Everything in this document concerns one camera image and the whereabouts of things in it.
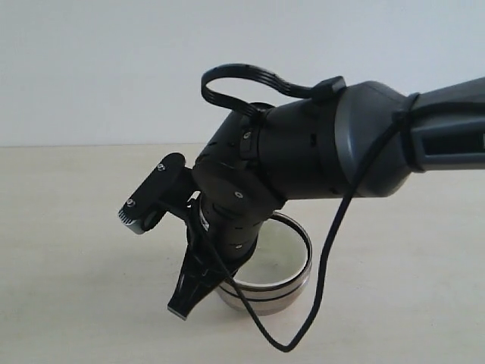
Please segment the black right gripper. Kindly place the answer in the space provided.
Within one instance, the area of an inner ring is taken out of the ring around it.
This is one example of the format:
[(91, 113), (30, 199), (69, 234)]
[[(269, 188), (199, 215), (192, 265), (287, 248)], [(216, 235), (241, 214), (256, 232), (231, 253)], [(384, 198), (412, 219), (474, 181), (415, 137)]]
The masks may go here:
[(167, 309), (186, 321), (194, 308), (252, 256), (262, 225), (277, 216), (237, 214), (199, 196), (189, 208), (188, 247)]

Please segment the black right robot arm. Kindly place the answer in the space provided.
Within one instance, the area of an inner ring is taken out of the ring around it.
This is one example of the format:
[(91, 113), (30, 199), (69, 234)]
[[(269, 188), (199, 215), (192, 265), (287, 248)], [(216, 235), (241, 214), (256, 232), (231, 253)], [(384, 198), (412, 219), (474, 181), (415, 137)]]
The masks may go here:
[(254, 253), (262, 224), (290, 200), (385, 197), (412, 173), (484, 167), (484, 81), (404, 96), (337, 77), (309, 97), (233, 109), (167, 206), (188, 247), (168, 308), (185, 318)]

